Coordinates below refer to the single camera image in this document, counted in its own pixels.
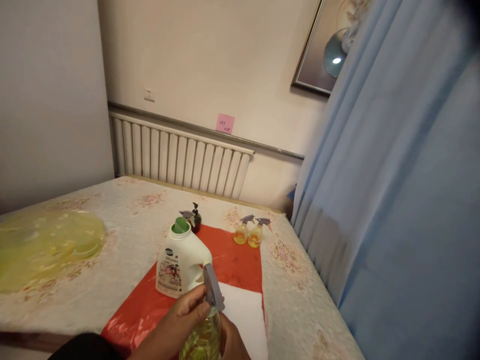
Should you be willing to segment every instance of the bed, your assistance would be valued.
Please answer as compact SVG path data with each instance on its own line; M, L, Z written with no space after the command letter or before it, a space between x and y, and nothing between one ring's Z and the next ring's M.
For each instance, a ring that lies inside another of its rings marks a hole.
M265 231L260 246L270 359L364 359L284 214L138 176L119 177L34 205L96 214L105 226L104 247L65 278L0 294L0 331L100 334L157 260L159 241L172 219L179 210L190 210L193 202L199 204L204 224L229 232L248 214L272 220L273 231Z

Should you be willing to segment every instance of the white radiator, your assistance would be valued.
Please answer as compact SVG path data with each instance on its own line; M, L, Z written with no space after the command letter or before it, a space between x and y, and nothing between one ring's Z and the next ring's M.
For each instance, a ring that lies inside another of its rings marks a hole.
M115 170L238 199L255 152L109 112Z

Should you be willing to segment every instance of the hand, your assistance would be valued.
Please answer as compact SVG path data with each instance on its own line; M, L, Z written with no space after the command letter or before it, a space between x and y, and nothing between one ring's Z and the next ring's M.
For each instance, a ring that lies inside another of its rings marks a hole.
M201 302L206 294L202 284L180 296L128 360L168 360L178 353L195 326L210 313L209 303Z
M235 324L222 313L220 313L220 323L222 360L252 360Z

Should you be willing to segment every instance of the electrical outlet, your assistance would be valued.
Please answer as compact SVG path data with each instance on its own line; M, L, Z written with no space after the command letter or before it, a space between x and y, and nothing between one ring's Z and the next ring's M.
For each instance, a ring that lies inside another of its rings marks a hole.
M152 103L155 102L154 92L146 87L143 88L143 98L147 101L151 101Z

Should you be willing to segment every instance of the wall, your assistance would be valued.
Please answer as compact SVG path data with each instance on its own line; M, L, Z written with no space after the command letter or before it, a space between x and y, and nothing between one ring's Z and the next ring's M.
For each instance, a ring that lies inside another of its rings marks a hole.
M305 154L326 99L290 83L317 4L99 0L108 100ZM240 198L284 209L300 166L258 150Z
M112 179L97 1L1 1L0 34L0 214Z

